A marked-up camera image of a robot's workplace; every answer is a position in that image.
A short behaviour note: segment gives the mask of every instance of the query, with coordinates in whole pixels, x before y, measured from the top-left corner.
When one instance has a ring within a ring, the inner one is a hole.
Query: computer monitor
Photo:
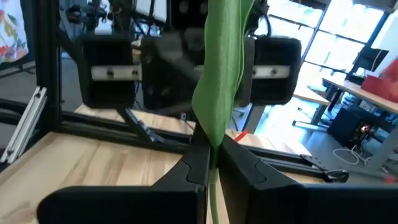
[[[387,54],[388,50],[363,47],[356,57],[354,64],[356,64],[358,68],[364,68],[366,70],[374,72],[376,71],[380,63],[384,60]]]

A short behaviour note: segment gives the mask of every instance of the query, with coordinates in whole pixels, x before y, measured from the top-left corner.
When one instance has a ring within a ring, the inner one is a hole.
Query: white cable
[[[346,163],[348,163],[348,164],[350,164],[350,165],[358,165],[359,164],[359,160],[362,160],[364,163],[365,163],[365,165],[372,159],[372,156],[371,157],[368,157],[368,158],[366,158],[366,159],[364,159],[364,158],[362,158],[361,156],[360,156],[360,154],[358,154],[357,152],[355,152],[354,150],[357,148],[357,146],[355,145],[352,149],[335,149],[334,151],[333,151],[333,154],[337,157],[337,158],[339,158],[339,159],[341,159],[342,161],[344,161],[344,162],[346,162]],[[340,157],[340,156],[338,156],[337,155],[337,151],[346,151],[346,152],[350,152],[355,158],[356,158],[356,162],[350,162],[350,161],[347,161],[347,160],[345,160],[344,158],[342,158],[342,157]]]
[[[382,50],[380,49],[379,53],[377,54],[376,58],[375,58],[374,61],[373,61],[373,65],[372,65],[371,72],[373,72],[374,65],[376,64],[376,61],[377,61],[377,59],[379,58],[379,56],[380,56],[380,54],[381,54],[381,51],[382,51]]]

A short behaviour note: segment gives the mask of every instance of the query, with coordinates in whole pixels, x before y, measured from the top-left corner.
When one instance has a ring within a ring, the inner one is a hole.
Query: floral fabric
[[[0,63],[14,62],[27,53],[20,0],[0,0]]]

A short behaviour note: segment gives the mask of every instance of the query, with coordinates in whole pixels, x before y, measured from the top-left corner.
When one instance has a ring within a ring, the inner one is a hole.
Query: green cloth
[[[244,28],[255,0],[209,0],[205,64],[192,107],[214,149],[231,121],[244,68]]]

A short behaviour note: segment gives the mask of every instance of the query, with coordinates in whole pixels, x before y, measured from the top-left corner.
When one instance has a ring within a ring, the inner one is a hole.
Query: office desk
[[[378,107],[389,111],[393,114],[398,114],[398,103],[391,102],[380,96],[376,96],[368,91],[362,90],[361,87],[355,83],[348,80],[337,79],[335,77],[322,77],[322,79],[331,84],[328,93],[326,94],[326,99],[331,100],[333,94],[337,89],[351,93],[362,100],[369,101]],[[326,106],[320,106],[313,117],[312,123],[318,124],[322,114],[325,112]],[[387,157],[391,154],[392,150],[398,145],[398,127],[396,127],[390,133],[389,137],[382,143],[379,152],[377,152],[373,158],[366,165],[367,170],[378,170],[380,166],[385,163]]]
[[[90,110],[82,106],[78,112],[120,119],[115,111]],[[183,121],[138,111],[134,113],[149,126],[191,133],[191,129]],[[234,131],[227,133],[232,137],[238,134]],[[270,141],[250,134],[242,142],[274,149]],[[180,158],[181,155],[178,154],[49,133],[0,174],[0,223],[37,223],[35,209],[39,202],[62,187],[152,185]],[[302,183],[323,182],[302,175],[287,175]],[[228,223],[219,181],[217,188],[220,223]],[[208,209],[208,223],[211,223],[210,215]]]
[[[293,97],[309,102],[318,103],[324,106],[328,106],[330,103],[329,100],[316,94],[314,91],[310,90],[307,87],[297,87],[293,93]],[[252,106],[249,112],[248,119],[244,124],[244,129],[248,131],[248,133],[254,134],[265,108],[265,106]]]

